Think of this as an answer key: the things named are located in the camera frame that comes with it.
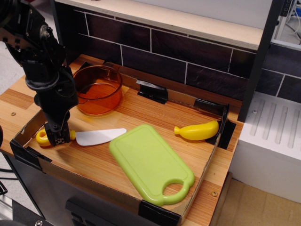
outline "transparent orange container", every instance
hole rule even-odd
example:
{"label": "transparent orange container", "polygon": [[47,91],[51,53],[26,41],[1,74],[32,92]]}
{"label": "transparent orange container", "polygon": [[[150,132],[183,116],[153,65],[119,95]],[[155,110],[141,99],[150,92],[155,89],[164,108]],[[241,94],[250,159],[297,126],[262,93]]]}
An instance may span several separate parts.
{"label": "transparent orange container", "polygon": [[77,107],[84,114],[102,115],[119,105],[122,99],[122,77],[112,66],[92,65],[74,73],[79,99]]}

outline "wood grain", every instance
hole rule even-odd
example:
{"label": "wood grain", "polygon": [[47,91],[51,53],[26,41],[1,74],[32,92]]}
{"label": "wood grain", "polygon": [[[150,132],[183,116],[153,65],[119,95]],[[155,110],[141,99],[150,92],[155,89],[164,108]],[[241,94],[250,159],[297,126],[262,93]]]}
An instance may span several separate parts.
{"label": "wood grain", "polygon": [[[76,71],[85,61],[94,61],[101,63],[101,60],[81,56],[73,64],[72,71]],[[24,78],[18,81],[0,98],[1,112],[0,125],[4,131],[4,141],[1,151],[13,156],[9,142],[22,129],[22,127],[38,112],[33,102],[30,106],[24,107],[20,101],[8,101],[17,97],[27,95],[34,96],[34,92],[28,91],[26,84],[22,82]],[[194,193],[196,184],[203,172],[208,158],[212,152],[213,145],[204,141],[189,141],[173,134],[174,126],[183,127],[192,124],[201,124],[210,120],[219,120],[216,115],[202,113],[193,108],[168,101],[165,105],[137,95],[137,90],[123,87],[123,99],[115,111],[100,117],[89,117],[82,114],[76,107],[71,109],[71,118],[69,120],[70,129],[76,131],[89,131],[97,129],[126,128],[131,130],[141,124],[149,124],[170,144],[175,152],[186,162],[195,174],[196,182],[190,189],[188,196],[179,204],[163,206],[166,210],[179,211],[181,204],[189,201]],[[210,224],[214,213],[219,194],[222,190],[237,142],[243,124],[237,122],[235,117],[231,121],[236,122],[236,128],[231,138],[228,149],[217,148],[208,173],[198,195],[187,215],[184,226],[206,226]],[[79,146],[76,141],[56,147],[40,147],[33,134],[33,139],[28,145],[48,158],[52,159],[52,166],[59,170],[65,170],[72,175],[78,175],[93,181],[95,184],[104,185],[125,193],[134,199],[141,199],[138,192],[123,173],[115,159],[109,151],[109,143],[88,147]],[[166,189],[167,194],[175,193],[179,189],[178,185],[170,186]],[[213,197],[212,191],[218,193]],[[97,189],[91,190],[97,195]]]}

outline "toy banana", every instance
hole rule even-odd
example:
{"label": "toy banana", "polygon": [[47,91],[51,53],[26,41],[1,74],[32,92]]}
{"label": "toy banana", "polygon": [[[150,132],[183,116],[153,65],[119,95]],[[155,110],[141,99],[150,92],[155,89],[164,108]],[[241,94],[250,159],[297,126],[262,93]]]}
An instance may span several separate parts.
{"label": "toy banana", "polygon": [[188,140],[205,140],[217,134],[219,124],[217,121],[210,121],[200,125],[186,126],[180,129],[174,128],[174,134],[180,134],[183,138]]}

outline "wall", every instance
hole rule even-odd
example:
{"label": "wall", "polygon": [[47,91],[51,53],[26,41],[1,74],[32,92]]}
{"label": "wall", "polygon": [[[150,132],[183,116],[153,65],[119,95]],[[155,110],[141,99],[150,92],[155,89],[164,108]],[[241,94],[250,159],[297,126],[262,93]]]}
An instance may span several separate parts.
{"label": "wall", "polygon": [[55,3],[67,50],[242,100],[256,52]]}
{"label": "wall", "polygon": [[272,0],[135,0],[263,29]]}
{"label": "wall", "polygon": [[256,91],[301,103],[301,51],[271,44]]}

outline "green cutting board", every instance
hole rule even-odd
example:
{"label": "green cutting board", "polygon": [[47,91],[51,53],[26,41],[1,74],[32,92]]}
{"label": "green cutting board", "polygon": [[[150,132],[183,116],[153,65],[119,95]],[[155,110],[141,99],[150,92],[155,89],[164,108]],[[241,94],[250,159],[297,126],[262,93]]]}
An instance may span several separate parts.
{"label": "green cutting board", "polygon": [[[194,174],[150,125],[141,125],[110,142],[110,152],[141,197],[162,206],[180,202],[194,183]],[[173,195],[163,195],[170,184],[182,184]]]}

